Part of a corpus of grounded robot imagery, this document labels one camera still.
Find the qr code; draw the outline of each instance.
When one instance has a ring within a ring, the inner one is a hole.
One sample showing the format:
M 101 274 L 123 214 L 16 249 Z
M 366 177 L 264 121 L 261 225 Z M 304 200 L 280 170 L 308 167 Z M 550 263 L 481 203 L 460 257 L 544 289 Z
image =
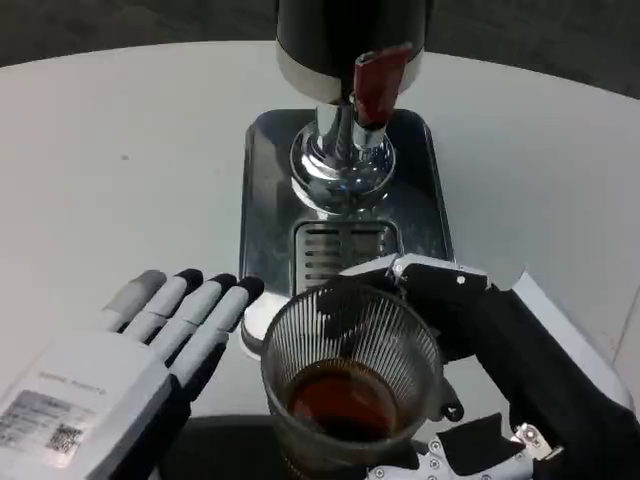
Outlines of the qr code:
M 83 431 L 60 424 L 47 443 L 47 448 L 60 453 L 69 453 L 75 447 Z

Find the robotic hand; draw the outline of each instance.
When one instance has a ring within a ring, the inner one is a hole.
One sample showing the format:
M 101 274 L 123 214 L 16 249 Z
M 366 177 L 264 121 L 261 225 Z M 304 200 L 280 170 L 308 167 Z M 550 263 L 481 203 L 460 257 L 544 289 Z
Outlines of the robotic hand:
M 510 403 L 512 439 L 496 414 L 440 433 L 409 470 L 369 479 L 638 478 L 640 425 L 610 364 L 525 272 L 500 291 L 479 270 L 420 255 L 389 256 L 343 272 L 402 296 L 436 334 L 445 362 L 475 355 Z M 451 385 L 441 416 L 462 418 Z
M 0 397 L 0 478 L 148 478 L 264 289 L 198 270 L 147 271 L 101 332 L 51 345 Z

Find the white table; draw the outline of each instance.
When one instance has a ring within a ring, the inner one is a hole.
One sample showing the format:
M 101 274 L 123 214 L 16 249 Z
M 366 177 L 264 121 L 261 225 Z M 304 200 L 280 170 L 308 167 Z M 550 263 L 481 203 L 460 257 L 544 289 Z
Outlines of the white table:
M 501 285 L 528 264 L 613 359 L 640 285 L 638 102 L 428 54 L 399 103 L 433 131 L 458 259 Z M 235 272 L 245 131 L 309 107 L 270 42 L 0 70 L 0 386 L 144 269 Z M 196 415 L 266 412 L 258 364 L 230 345 Z M 500 397 L 472 364 L 452 381 L 492 413 Z

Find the sticker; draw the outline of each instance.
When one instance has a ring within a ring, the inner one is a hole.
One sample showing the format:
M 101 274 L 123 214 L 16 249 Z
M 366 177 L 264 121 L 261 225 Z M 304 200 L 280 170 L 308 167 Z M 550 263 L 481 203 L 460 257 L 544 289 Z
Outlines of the sticker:
M 0 416 L 0 448 L 66 467 L 95 419 L 95 412 L 24 390 Z

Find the ribbed glass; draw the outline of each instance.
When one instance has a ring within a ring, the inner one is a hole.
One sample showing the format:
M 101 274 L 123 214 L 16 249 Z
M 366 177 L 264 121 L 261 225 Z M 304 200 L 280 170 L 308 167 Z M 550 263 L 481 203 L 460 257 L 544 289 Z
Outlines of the ribbed glass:
M 291 383 L 319 361 L 355 362 L 377 373 L 397 402 L 396 432 L 377 442 L 344 442 L 292 417 Z M 329 284 L 292 298 L 269 327 L 261 362 L 285 454 L 292 463 L 319 471 L 375 464 L 409 440 L 439 401 L 442 363 L 431 332 L 400 299 L 366 285 Z

